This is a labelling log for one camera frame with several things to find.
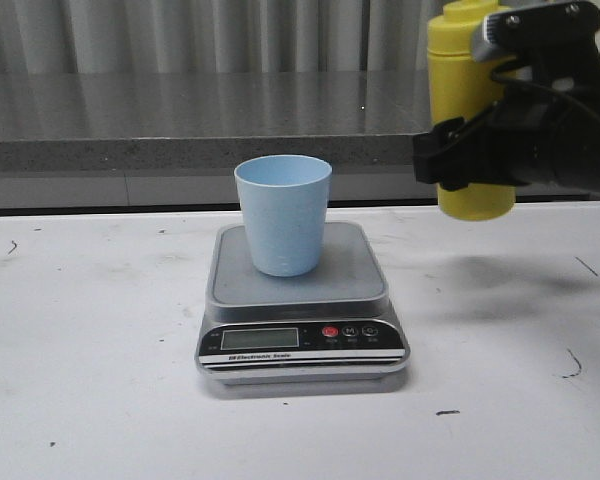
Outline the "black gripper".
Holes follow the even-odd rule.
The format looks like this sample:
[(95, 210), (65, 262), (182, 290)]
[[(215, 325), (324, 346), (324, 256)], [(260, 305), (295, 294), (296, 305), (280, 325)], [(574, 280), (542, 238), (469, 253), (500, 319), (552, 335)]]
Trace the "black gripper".
[(457, 191), (469, 183), (525, 185), (558, 181), (552, 150), (580, 114), (572, 96), (526, 82), (508, 82), (504, 97), (465, 122), (456, 117), (413, 138), (420, 183)]

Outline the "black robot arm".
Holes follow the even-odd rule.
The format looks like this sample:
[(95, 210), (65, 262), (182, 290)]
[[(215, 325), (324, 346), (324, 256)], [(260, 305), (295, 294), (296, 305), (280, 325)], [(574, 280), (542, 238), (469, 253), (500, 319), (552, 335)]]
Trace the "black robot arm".
[(449, 191), (544, 184), (600, 193), (600, 91), (514, 82), (471, 119), (415, 136), (413, 149), (417, 181)]

